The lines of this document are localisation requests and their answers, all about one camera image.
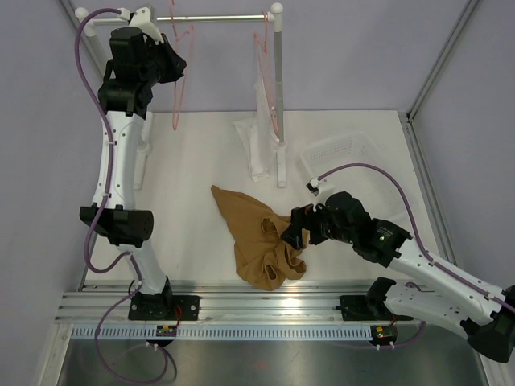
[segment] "table surface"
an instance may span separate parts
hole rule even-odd
[[[171,113],[155,113],[143,188],[136,191],[138,209],[154,213],[154,250],[163,272],[172,280],[199,284],[241,284],[236,274],[233,238],[212,197],[211,185],[242,191],[270,206],[280,215],[311,203],[305,188],[307,175],[300,162],[305,146],[345,133],[362,132],[375,142],[394,166],[394,175],[408,191],[417,225],[429,250],[437,251],[402,126],[395,111],[288,111],[285,112],[288,184],[276,187],[270,177],[254,183],[249,176],[245,151],[233,121],[251,117],[248,112],[182,113],[177,131]],[[352,176],[349,174],[349,187]],[[349,187],[337,187],[349,190]],[[407,216],[396,221],[410,230]],[[106,267],[117,250],[98,238],[93,264]],[[400,273],[371,264],[357,256],[349,245],[328,240],[309,246],[300,256],[307,263],[301,281],[319,284],[352,284],[379,276],[406,279]],[[132,271],[121,262],[109,273],[88,272],[87,281],[131,280]],[[294,285],[286,281],[285,285]]]

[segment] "wall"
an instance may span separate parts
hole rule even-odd
[[[175,0],[177,15],[259,14],[274,0]],[[466,0],[282,0],[287,109],[406,111]],[[167,0],[152,0],[168,16]],[[139,0],[76,0],[89,10],[141,6]],[[159,24],[172,37],[171,26]],[[109,52],[109,32],[100,37]],[[253,33],[263,23],[197,23],[184,109],[256,108]],[[187,47],[181,47],[182,54]],[[170,111],[171,88],[155,91],[154,110]]]
[[[484,2],[416,118],[464,268],[515,284],[515,2]],[[515,358],[512,358],[515,375]]]
[[[0,47],[0,374],[18,386],[35,382],[61,294],[80,280],[101,127],[54,1],[4,4]]]

